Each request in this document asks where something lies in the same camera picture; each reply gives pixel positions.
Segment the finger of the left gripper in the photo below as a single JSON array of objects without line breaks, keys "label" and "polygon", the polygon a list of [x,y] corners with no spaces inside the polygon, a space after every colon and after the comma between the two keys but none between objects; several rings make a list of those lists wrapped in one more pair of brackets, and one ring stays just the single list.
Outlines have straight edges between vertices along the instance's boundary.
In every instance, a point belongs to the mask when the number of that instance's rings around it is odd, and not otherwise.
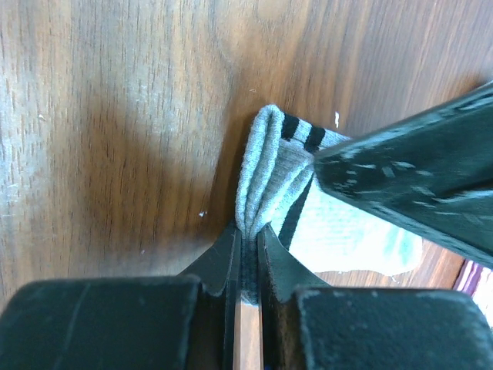
[{"label": "finger of the left gripper", "polygon": [[321,189],[492,265],[492,86],[321,150]]}]

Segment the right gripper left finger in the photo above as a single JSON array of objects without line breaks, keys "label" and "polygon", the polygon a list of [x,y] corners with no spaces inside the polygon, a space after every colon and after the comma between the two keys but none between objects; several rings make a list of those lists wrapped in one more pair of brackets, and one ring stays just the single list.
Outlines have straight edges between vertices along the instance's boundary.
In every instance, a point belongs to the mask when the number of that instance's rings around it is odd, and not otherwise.
[{"label": "right gripper left finger", "polygon": [[236,369],[240,232],[175,276],[35,281],[1,316],[3,369]]}]

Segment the grey sock black stripes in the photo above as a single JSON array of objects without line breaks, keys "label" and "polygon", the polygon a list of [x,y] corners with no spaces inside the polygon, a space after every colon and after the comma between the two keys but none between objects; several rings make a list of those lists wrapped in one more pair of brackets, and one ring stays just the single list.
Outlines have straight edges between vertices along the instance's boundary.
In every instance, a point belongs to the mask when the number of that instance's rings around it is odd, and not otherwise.
[{"label": "grey sock black stripes", "polygon": [[322,191],[314,155],[346,140],[263,107],[250,129],[236,192],[242,234],[241,290],[257,305],[256,237],[270,225],[281,244],[314,273],[375,271],[392,276],[421,262],[422,239]]}]

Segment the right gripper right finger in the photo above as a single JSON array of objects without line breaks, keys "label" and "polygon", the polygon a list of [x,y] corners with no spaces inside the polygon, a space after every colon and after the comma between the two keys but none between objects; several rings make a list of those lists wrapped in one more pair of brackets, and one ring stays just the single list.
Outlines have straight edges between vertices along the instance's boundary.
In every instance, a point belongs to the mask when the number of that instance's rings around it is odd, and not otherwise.
[{"label": "right gripper right finger", "polygon": [[271,227],[257,235],[265,369],[490,369],[492,333],[457,291],[335,288]]}]

